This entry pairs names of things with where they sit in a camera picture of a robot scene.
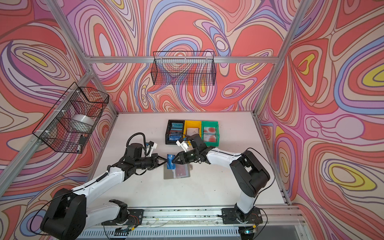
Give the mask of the blue VIP card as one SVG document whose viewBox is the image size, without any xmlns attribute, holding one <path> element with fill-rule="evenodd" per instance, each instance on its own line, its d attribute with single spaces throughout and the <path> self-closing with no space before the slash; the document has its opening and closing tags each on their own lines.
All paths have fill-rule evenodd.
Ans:
<svg viewBox="0 0 384 240">
<path fill-rule="evenodd" d="M 175 155 L 167 154 L 167 169 L 168 170 L 175 170 L 176 165 L 173 163 L 173 160 L 175 159 Z"/>
</svg>

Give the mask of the grey leather card holder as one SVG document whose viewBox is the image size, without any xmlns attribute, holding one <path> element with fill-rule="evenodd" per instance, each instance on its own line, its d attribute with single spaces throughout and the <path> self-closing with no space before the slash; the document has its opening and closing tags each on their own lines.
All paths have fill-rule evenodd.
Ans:
<svg viewBox="0 0 384 240">
<path fill-rule="evenodd" d="M 189 178 L 191 176 L 190 165 L 176 165 L 175 169 L 171 170 L 164 166 L 164 180 Z"/>
</svg>

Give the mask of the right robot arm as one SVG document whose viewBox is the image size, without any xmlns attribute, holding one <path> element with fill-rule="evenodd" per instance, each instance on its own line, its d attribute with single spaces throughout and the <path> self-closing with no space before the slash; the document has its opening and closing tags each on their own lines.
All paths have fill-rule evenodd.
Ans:
<svg viewBox="0 0 384 240">
<path fill-rule="evenodd" d="M 258 209 L 255 207 L 256 199 L 271 176 L 251 151 L 230 153 L 215 146 L 207 146 L 199 134 L 188 137 L 186 141 L 180 138 L 176 144 L 183 150 L 172 160 L 174 164 L 206 163 L 232 171 L 241 189 L 241 194 L 235 206 L 229 209 L 232 214 L 223 216 L 227 224 L 231 222 L 247 223 L 251 217 L 258 214 Z"/>
</svg>

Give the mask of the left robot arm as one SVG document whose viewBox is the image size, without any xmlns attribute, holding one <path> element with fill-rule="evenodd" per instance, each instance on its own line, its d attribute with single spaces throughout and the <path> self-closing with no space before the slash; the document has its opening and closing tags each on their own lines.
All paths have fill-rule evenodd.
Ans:
<svg viewBox="0 0 384 240">
<path fill-rule="evenodd" d="M 128 205 L 112 199 L 102 205 L 91 207 L 102 194 L 136 175 L 137 170 L 149 171 L 159 167 L 160 157 L 153 151 L 157 144 L 145 146 L 130 144 L 125 154 L 97 178 L 71 190 L 59 190 L 50 203 L 40 225 L 41 231 L 59 240 L 75 240 L 84 230 L 104 222 L 126 225 L 138 217 L 131 216 Z"/>
</svg>

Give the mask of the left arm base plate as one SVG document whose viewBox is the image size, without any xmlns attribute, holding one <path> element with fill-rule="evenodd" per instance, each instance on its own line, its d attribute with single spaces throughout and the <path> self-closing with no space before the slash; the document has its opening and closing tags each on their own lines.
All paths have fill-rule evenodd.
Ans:
<svg viewBox="0 0 384 240">
<path fill-rule="evenodd" d="M 103 222 L 103 226 L 138 227 L 143 222 L 144 209 L 128 209 L 127 214 L 118 215 L 115 220 Z"/>
</svg>

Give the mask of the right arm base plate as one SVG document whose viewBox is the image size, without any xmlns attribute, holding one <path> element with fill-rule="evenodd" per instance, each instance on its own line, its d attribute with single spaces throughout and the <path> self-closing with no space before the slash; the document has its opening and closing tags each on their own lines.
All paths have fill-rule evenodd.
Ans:
<svg viewBox="0 0 384 240">
<path fill-rule="evenodd" d="M 238 208 L 222 208 L 220 217 L 223 223 L 228 224 L 255 224 L 258 226 L 263 223 L 261 209 L 253 207 L 249 213 L 244 214 Z"/>
</svg>

